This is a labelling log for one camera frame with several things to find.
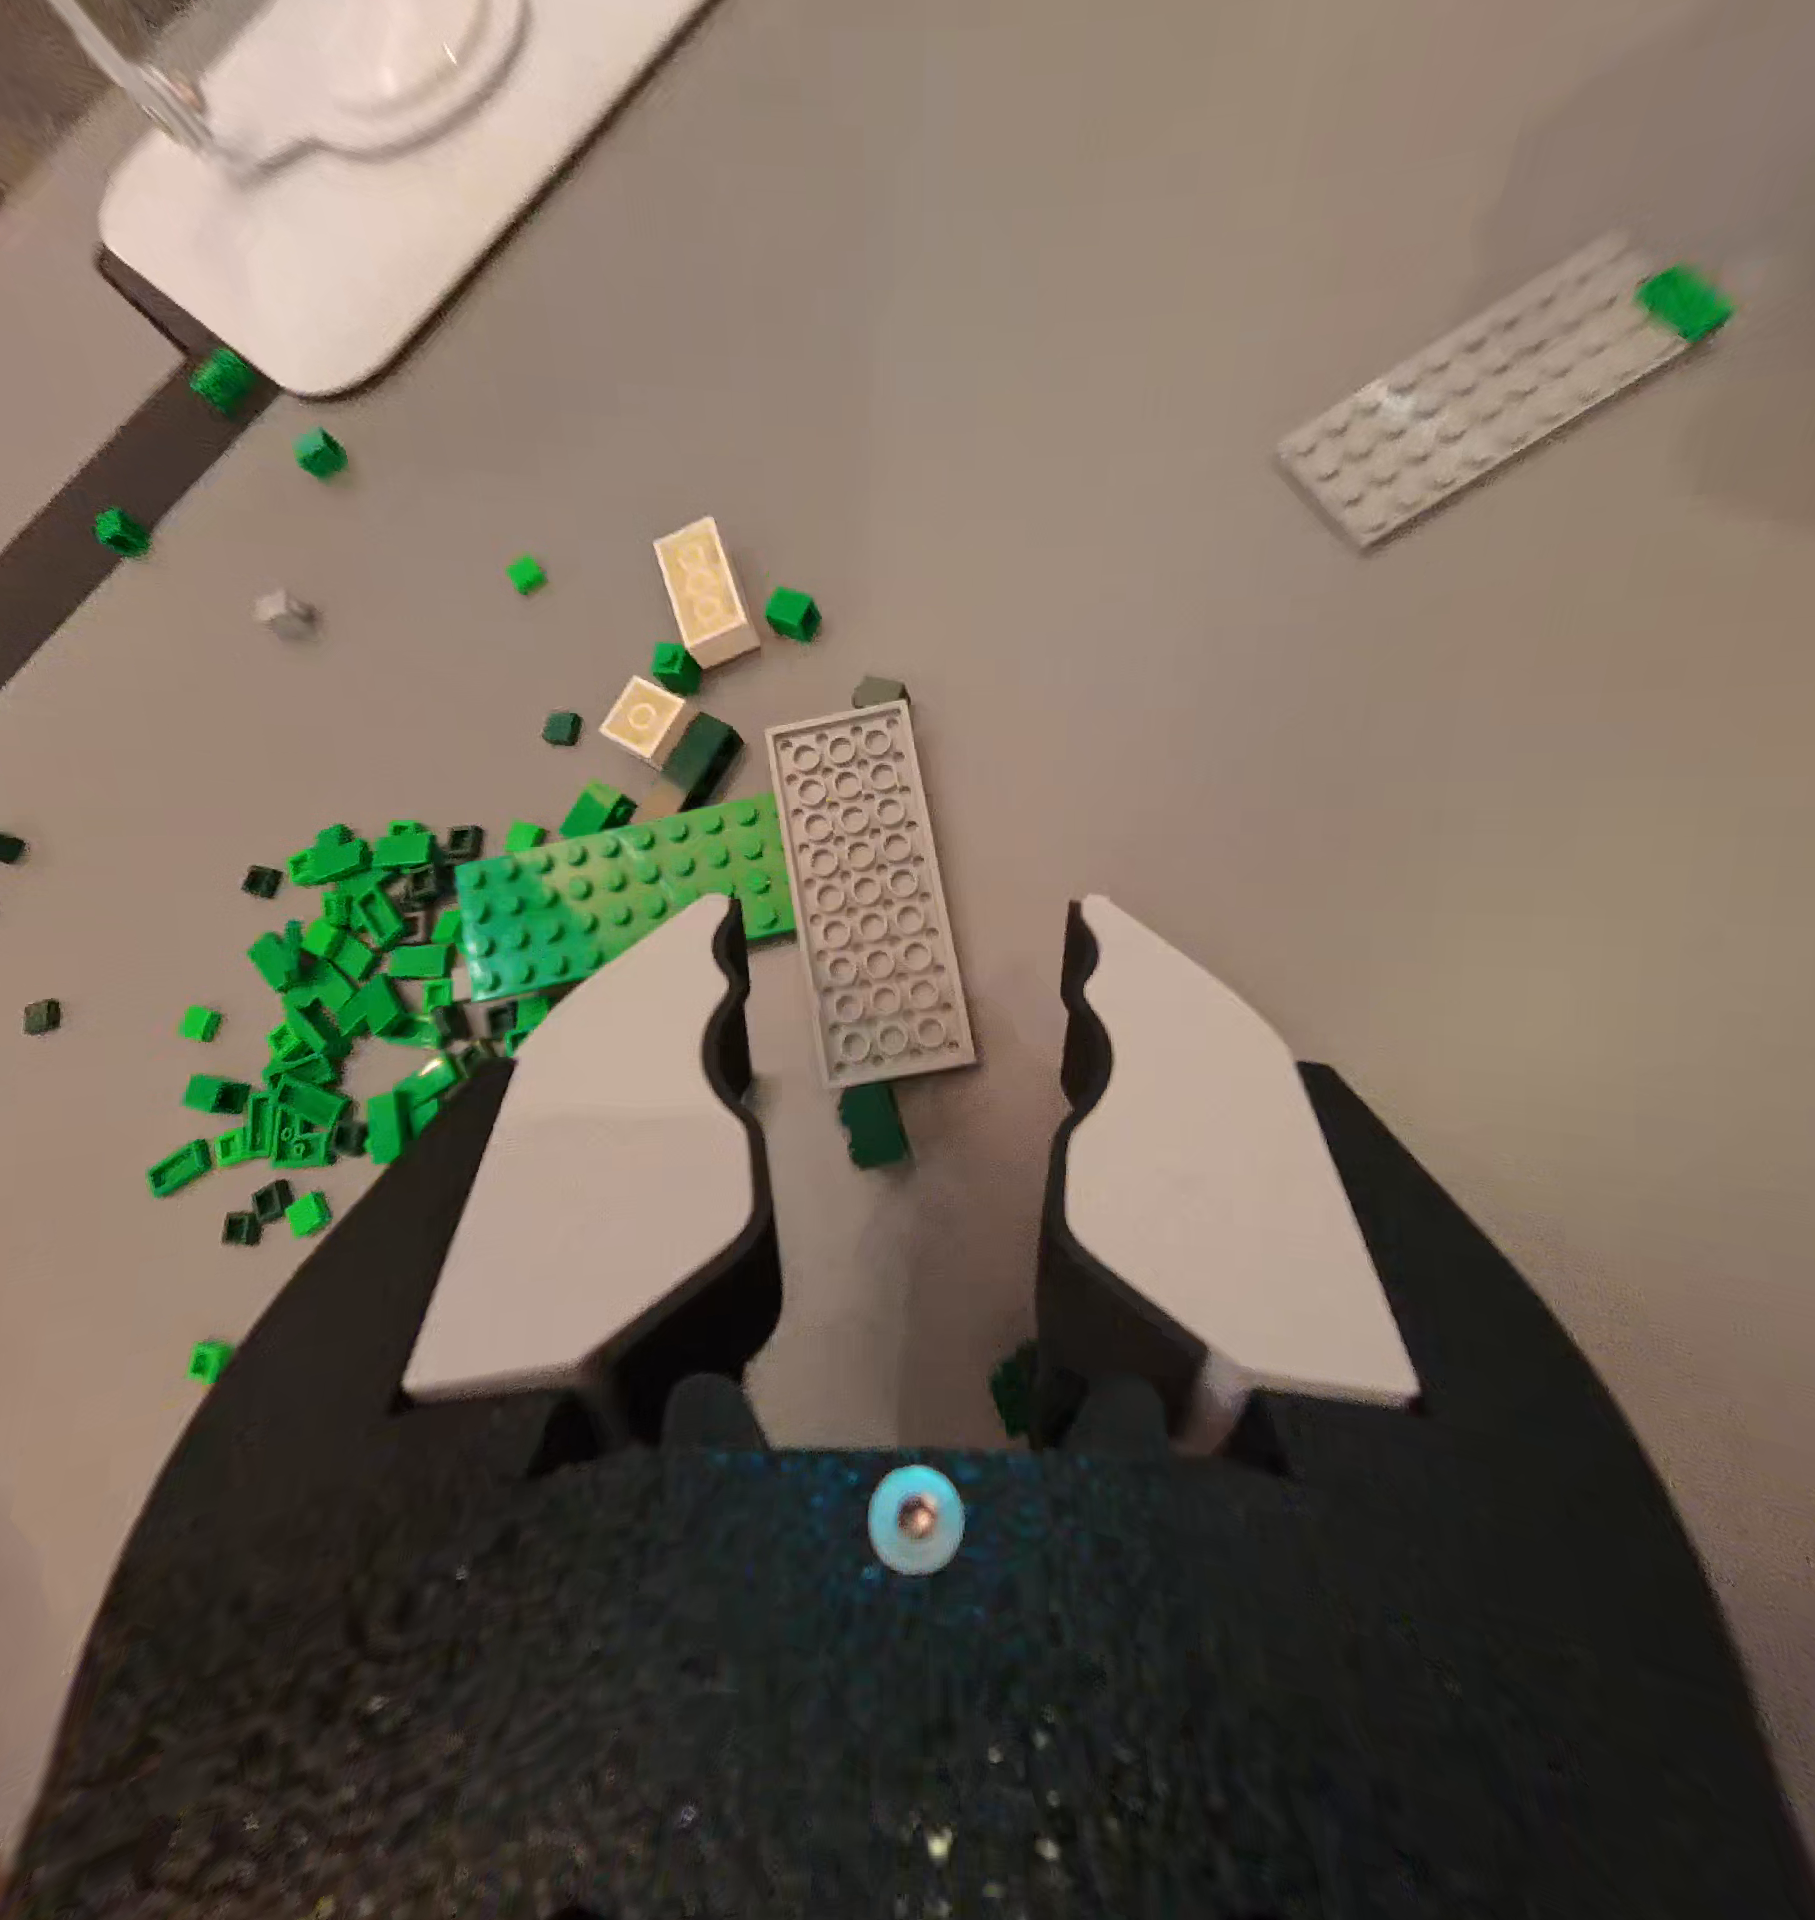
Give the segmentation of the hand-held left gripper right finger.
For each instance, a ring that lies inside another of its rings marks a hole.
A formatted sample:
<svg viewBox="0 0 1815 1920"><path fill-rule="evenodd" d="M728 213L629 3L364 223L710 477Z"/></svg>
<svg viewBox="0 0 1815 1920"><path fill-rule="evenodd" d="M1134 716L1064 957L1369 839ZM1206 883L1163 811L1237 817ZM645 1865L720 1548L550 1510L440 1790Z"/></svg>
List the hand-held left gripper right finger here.
<svg viewBox="0 0 1815 1920"><path fill-rule="evenodd" d="M1258 1394L1418 1413L1419 1377L1305 1068L1253 1003L1086 894L1035 1256L1035 1444L1109 1381L1222 1453Z"/></svg>

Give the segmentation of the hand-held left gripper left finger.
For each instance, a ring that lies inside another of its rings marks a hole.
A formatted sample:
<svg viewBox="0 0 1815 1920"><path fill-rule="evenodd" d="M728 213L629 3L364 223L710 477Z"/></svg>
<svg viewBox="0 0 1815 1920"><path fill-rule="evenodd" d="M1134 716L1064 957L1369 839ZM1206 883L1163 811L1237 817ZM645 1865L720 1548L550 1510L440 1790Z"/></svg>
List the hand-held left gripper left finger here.
<svg viewBox="0 0 1815 1920"><path fill-rule="evenodd" d="M656 1440L785 1310L749 1110L744 900L678 910L520 1044L414 1352L410 1402L572 1392Z"/></svg>

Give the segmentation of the grey desk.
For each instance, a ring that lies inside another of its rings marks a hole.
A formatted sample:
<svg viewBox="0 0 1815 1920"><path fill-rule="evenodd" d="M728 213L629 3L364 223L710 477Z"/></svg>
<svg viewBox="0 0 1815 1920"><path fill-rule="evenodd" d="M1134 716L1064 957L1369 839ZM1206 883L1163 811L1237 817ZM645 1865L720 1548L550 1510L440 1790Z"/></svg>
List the grey desk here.
<svg viewBox="0 0 1815 1920"><path fill-rule="evenodd" d="M1374 552L1284 477L1603 237L1735 319ZM639 788L539 721L703 516L822 606L744 788L909 686L980 1063L857 1173L757 954L770 1447L572 1462L397 1392L498 1077L311 1242L147 1167L248 865ZM28 657L0 828L8 1914L1815 1914L1815 3L728 3ZM1086 894L1315 1068L1418 1413L986 1447Z"/></svg>

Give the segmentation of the green building plate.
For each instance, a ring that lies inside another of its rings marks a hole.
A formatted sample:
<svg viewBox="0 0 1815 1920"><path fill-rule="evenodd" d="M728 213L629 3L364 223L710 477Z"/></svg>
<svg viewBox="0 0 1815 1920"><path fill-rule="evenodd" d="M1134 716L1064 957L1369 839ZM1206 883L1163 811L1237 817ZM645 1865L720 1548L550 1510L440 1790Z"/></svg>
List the green building plate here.
<svg viewBox="0 0 1815 1920"><path fill-rule="evenodd" d="M749 951L791 937L770 791L465 862L459 962L470 1003L575 985L703 895L739 900Z"/></svg>

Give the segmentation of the pile of small green tiles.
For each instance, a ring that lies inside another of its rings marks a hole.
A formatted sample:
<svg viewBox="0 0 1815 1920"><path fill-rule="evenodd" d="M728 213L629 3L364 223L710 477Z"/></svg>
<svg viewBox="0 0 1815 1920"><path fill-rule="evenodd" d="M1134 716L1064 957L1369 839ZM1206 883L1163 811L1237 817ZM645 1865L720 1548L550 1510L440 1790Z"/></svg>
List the pile of small green tiles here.
<svg viewBox="0 0 1815 1920"><path fill-rule="evenodd" d="M153 1197L224 1167L259 1173L218 1242L259 1244L274 1224L320 1235L332 1204L298 1177L402 1160L484 1063L537 1032L561 992L473 1003L454 894L484 848L478 822L395 818L372 835L330 822L283 868L248 868L253 900L300 883L311 910L248 945L274 1003L265 1063L189 1077L181 1102L197 1136L147 1167Z"/></svg>

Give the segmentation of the small white brick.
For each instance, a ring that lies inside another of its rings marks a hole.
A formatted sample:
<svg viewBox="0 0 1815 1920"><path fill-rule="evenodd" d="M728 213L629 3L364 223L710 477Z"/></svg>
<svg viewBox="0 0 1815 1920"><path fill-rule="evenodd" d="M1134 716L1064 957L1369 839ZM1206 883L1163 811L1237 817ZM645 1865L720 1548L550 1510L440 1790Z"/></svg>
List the small white brick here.
<svg viewBox="0 0 1815 1920"><path fill-rule="evenodd" d="M660 772L695 716L697 705L684 693L674 693L653 677L629 677L604 710L598 734Z"/></svg>

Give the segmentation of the long white brick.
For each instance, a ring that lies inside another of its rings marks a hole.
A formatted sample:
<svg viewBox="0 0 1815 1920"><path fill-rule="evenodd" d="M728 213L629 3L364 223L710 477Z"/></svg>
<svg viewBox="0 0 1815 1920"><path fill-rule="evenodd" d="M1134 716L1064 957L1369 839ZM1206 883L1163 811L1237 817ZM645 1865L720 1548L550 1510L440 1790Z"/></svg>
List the long white brick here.
<svg viewBox="0 0 1815 1920"><path fill-rule="evenodd" d="M757 627L716 516L656 534L653 562L671 597L678 640L703 668L757 655Z"/></svg>

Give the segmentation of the dark rectangular strip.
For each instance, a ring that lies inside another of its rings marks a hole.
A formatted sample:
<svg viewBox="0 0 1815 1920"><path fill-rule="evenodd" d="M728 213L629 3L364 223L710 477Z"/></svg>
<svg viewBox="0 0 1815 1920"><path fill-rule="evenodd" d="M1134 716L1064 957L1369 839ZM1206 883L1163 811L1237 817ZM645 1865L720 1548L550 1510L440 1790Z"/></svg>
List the dark rectangular strip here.
<svg viewBox="0 0 1815 1920"><path fill-rule="evenodd" d="M265 372L253 372L232 409L193 392L189 372L218 350L218 338L112 250L99 248L94 269L174 350L174 368L0 552L0 690L117 567L117 552L94 534L94 518L122 509L140 527L160 527L278 398Z"/></svg>

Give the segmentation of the long grey building plate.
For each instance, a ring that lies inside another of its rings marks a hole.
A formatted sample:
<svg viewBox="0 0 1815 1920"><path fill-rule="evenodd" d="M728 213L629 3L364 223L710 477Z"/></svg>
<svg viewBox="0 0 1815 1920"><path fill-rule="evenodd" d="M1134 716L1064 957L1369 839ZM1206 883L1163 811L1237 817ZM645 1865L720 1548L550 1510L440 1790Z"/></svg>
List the long grey building plate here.
<svg viewBox="0 0 1815 1920"><path fill-rule="evenodd" d="M1638 284L1657 264L1603 237L1280 440L1284 477L1374 552L1587 415L1664 372L1684 345Z"/></svg>

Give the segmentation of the green square brick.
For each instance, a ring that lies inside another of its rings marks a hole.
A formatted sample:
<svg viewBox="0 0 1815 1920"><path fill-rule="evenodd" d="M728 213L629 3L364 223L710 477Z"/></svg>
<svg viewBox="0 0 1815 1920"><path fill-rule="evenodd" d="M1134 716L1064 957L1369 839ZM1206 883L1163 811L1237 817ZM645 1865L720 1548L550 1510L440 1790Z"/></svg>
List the green square brick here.
<svg viewBox="0 0 1815 1920"><path fill-rule="evenodd" d="M1638 284L1638 299L1654 326L1684 345L1713 338L1735 319L1735 299L1692 264L1669 264Z"/></svg>

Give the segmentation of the clear glass jar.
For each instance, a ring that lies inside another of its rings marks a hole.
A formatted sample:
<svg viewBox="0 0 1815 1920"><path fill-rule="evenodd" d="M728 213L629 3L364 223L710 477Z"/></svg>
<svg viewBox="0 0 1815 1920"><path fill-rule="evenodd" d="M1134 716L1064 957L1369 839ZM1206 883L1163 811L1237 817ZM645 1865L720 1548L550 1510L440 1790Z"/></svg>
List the clear glass jar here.
<svg viewBox="0 0 1815 1920"><path fill-rule="evenodd" d="M188 78L122 51L78 0L54 11L153 130L232 178L443 138L496 94L533 20L520 0L272 0Z"/></svg>

